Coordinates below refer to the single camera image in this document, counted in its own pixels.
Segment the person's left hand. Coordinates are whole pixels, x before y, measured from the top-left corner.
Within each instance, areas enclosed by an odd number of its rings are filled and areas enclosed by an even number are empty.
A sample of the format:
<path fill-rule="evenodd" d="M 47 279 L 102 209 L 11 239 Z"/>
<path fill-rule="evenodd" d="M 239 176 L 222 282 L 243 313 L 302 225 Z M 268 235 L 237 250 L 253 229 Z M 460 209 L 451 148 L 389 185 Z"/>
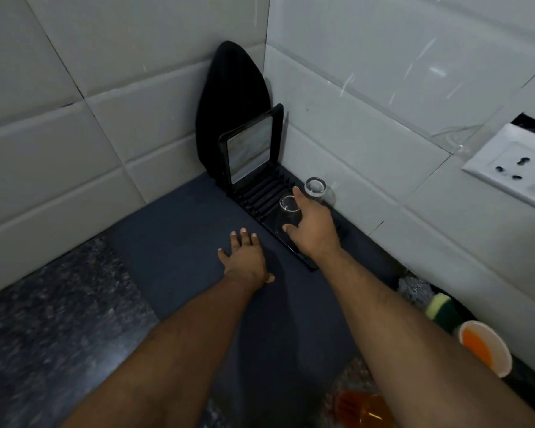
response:
<path fill-rule="evenodd" d="M 230 265 L 224 267 L 225 277 L 230 277 L 239 282 L 246 283 L 254 289 L 259 289 L 264 284 L 261 277 L 264 271 L 268 272 L 264 252 L 256 233 L 249 233 L 251 246 L 241 247 L 240 232 L 232 231 L 230 241 Z"/>

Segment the person's right hand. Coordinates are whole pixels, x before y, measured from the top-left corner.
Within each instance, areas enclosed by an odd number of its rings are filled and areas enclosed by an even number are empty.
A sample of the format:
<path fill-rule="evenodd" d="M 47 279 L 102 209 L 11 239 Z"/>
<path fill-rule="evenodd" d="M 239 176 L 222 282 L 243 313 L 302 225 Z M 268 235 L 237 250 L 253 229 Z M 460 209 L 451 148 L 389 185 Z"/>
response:
<path fill-rule="evenodd" d="M 298 186 L 292 194 L 302 212 L 299 235 L 288 235 L 301 253 L 321 267 L 341 251 L 341 243 L 329 208 L 310 200 Z"/>

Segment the clear drinking glass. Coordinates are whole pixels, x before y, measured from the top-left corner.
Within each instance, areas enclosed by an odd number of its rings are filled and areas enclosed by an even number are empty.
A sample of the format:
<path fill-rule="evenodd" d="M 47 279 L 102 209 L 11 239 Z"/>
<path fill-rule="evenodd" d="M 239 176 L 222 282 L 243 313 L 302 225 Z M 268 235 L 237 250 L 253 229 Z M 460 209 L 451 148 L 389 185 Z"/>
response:
<path fill-rule="evenodd" d="M 300 223 L 302 212 L 291 192 L 285 193 L 279 199 L 279 208 L 277 209 L 276 218 L 276 229 L 282 232 L 285 232 L 285 225 L 291 224 L 297 227 Z"/>
<path fill-rule="evenodd" d="M 304 185 L 305 195 L 311 200 L 329 208 L 335 205 L 335 193 L 325 180 L 319 177 L 310 177 Z"/>

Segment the person's right forearm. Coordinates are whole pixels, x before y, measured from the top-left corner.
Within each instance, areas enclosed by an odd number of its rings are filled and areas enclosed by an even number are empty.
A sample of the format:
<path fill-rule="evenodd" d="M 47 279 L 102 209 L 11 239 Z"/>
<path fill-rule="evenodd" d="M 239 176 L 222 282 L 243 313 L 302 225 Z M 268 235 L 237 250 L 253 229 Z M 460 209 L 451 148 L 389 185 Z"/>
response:
<path fill-rule="evenodd" d="M 535 428 L 535 411 L 339 245 L 305 249 L 402 428 Z"/>

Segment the person's left forearm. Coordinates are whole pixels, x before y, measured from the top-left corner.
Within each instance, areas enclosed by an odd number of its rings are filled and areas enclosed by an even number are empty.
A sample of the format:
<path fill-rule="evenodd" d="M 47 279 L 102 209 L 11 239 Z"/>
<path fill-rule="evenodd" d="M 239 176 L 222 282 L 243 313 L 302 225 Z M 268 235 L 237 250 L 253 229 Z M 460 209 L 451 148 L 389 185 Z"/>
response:
<path fill-rule="evenodd" d="M 258 289 L 230 277 L 159 323 L 60 428 L 196 428 Z"/>

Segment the black slotted dish rack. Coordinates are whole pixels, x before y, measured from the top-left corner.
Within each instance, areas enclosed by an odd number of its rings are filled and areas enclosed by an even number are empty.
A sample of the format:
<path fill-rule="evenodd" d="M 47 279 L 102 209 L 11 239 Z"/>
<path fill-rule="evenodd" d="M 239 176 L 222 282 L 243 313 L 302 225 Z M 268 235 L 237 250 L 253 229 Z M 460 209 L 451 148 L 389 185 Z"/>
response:
<path fill-rule="evenodd" d="M 304 184 L 301 180 L 282 165 L 277 164 L 266 168 L 254 183 L 238 191 L 234 197 L 228 197 L 274 236 L 281 245 L 292 251 L 309 270 L 316 271 L 318 267 L 314 261 L 301 253 L 285 232 L 276 229 L 279 199 L 285 193 L 292 193 L 293 186 L 298 186 L 302 192 L 304 191 Z"/>

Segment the dark grey drying mat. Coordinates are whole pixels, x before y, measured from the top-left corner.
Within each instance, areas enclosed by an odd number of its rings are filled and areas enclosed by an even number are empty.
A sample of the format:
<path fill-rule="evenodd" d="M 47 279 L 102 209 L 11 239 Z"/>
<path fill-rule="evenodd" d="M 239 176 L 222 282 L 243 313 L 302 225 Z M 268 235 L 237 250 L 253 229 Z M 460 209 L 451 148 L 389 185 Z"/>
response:
<path fill-rule="evenodd" d="M 229 233 L 256 232 L 276 277 L 252 297 L 212 400 L 233 428 L 315 428 L 323 398 L 358 355 L 320 271 L 249 216 L 206 174 L 124 218 L 108 240 L 160 320 L 218 282 Z"/>

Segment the black square plate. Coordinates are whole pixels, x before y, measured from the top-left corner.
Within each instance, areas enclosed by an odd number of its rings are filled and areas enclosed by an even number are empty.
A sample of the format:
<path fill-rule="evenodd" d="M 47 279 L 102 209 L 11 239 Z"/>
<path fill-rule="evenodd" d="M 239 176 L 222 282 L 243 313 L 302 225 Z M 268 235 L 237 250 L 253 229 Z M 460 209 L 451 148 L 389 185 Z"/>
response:
<path fill-rule="evenodd" d="M 247 187 L 268 167 L 278 164 L 284 106 L 269 111 L 220 136 L 222 187 L 229 197 Z"/>

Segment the steel wool scrubber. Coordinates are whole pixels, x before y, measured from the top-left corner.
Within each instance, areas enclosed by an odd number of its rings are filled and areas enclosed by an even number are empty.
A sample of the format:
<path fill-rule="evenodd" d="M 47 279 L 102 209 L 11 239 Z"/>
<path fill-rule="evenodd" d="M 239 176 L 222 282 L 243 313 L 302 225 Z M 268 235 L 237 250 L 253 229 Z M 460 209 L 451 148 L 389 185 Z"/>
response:
<path fill-rule="evenodd" d="M 399 279 L 397 293 L 420 311 L 425 311 L 435 296 L 429 283 L 410 275 Z"/>

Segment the black oval board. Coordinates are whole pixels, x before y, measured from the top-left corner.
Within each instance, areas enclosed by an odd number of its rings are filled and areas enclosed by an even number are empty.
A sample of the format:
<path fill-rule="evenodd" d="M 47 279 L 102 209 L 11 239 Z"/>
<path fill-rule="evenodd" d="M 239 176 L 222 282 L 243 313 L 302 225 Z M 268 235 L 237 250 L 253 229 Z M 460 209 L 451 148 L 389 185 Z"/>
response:
<path fill-rule="evenodd" d="M 201 164 L 225 188 L 219 138 L 271 109 L 263 75 L 237 43 L 222 42 L 210 64 L 197 107 L 195 139 Z"/>

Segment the orange plastic container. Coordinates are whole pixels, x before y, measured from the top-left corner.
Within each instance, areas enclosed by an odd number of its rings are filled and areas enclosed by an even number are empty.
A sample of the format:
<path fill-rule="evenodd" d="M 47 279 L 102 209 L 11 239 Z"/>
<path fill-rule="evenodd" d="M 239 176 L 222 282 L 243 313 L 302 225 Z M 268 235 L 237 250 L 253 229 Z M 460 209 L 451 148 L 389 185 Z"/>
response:
<path fill-rule="evenodd" d="M 336 419 L 345 428 L 396 428 L 384 398 L 358 390 L 345 390 L 334 402 Z"/>

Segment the yellow green sponge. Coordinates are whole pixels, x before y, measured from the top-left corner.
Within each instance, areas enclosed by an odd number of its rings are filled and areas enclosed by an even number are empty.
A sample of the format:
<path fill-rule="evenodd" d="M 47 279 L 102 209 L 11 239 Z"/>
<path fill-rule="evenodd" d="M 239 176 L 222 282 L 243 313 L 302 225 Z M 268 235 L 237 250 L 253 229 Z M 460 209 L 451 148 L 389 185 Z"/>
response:
<path fill-rule="evenodd" d="M 449 335 L 453 335 L 454 331 L 464 323 L 452 298 L 444 293 L 435 294 L 424 313 Z"/>

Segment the white cup with orange liquid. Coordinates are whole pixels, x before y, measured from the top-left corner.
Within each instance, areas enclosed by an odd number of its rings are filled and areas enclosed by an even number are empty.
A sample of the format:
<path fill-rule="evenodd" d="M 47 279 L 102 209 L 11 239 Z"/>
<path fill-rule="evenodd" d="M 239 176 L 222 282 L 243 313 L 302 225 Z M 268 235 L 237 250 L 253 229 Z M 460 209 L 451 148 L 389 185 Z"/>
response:
<path fill-rule="evenodd" d="M 506 378 L 513 368 L 513 357 L 505 341 L 491 327 L 480 321 L 466 321 L 453 335 L 499 378 Z"/>

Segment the white wall socket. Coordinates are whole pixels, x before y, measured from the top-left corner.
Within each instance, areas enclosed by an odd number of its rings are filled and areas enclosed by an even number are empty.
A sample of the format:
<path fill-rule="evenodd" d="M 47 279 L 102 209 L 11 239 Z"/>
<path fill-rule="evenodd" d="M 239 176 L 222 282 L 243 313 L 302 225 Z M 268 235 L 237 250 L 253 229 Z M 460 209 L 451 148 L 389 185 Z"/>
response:
<path fill-rule="evenodd" d="M 535 208 L 535 132 L 506 124 L 462 171 Z"/>

